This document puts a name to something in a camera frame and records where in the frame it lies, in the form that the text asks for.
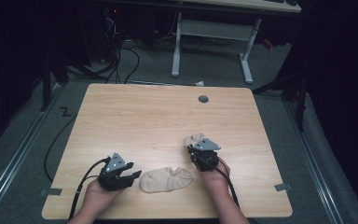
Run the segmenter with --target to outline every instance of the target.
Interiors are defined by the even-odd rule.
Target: person's right hand
[[[226,176],[229,176],[229,167],[221,158],[219,158],[216,168],[222,171]],[[198,167],[197,170],[202,177],[205,188],[210,194],[228,193],[228,182],[222,174],[216,170],[201,172]]]

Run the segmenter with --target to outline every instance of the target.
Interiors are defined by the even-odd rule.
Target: table grommet hole
[[[209,98],[208,98],[208,96],[206,96],[206,95],[201,95],[201,96],[199,96],[199,101],[201,102],[201,103],[208,103],[208,101],[209,101]]]

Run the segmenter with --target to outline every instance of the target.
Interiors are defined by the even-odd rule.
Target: dark background
[[[307,90],[317,116],[358,195],[358,1],[304,0],[300,4],[303,15],[327,19],[316,26],[320,29],[304,33],[298,22],[265,20],[256,42],[267,39],[273,45],[294,44],[278,79],[310,73]],[[103,38],[99,9],[90,5],[86,8],[89,13],[84,6],[71,4],[0,1],[0,134],[30,98],[34,84],[44,73],[48,51],[57,51],[81,64],[106,56],[107,46],[93,45],[93,40]],[[125,7],[119,12],[126,22],[117,24],[122,28],[120,32],[149,44],[158,37],[154,30],[161,34],[170,30],[174,15]],[[317,57],[304,62],[313,49],[317,49]]]

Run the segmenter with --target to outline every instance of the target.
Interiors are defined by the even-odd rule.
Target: white desk
[[[274,3],[263,0],[183,0],[182,2],[202,3],[226,7],[246,7],[251,9],[271,10],[287,13],[299,13],[301,11],[301,7],[299,6],[293,7],[287,3]],[[255,42],[255,37],[257,35],[260,22],[261,20],[258,19],[255,20],[255,24],[246,26],[207,21],[191,21],[183,20],[182,13],[179,12],[176,29],[176,45],[172,62],[172,76],[179,76],[181,55],[180,43],[182,35],[197,35],[247,41],[246,48],[244,49],[243,53],[240,54],[240,61],[246,83],[252,84],[253,78],[249,69],[248,57],[251,52],[252,45]]]

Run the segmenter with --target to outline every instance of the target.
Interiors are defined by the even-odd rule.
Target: sock
[[[140,180],[144,192],[155,193],[185,188],[191,183],[193,176],[181,167],[176,170],[172,167],[164,167],[144,173]]]
[[[190,145],[194,145],[194,144],[198,143],[200,140],[202,140],[204,137],[205,136],[203,133],[193,134],[193,135],[185,138],[184,144],[186,147],[188,147]]]

